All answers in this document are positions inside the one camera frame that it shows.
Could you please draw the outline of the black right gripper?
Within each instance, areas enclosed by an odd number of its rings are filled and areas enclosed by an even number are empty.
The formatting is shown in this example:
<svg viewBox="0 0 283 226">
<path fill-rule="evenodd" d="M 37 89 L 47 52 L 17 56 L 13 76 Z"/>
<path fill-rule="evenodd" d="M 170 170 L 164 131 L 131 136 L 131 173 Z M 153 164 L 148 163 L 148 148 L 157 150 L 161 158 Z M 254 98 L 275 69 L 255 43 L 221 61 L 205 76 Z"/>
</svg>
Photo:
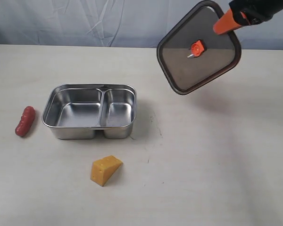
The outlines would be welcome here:
<svg viewBox="0 0 283 226">
<path fill-rule="evenodd" d="M 229 7 L 213 26 L 217 35 L 269 21 L 283 10 L 283 0 L 232 0 Z"/>
</svg>

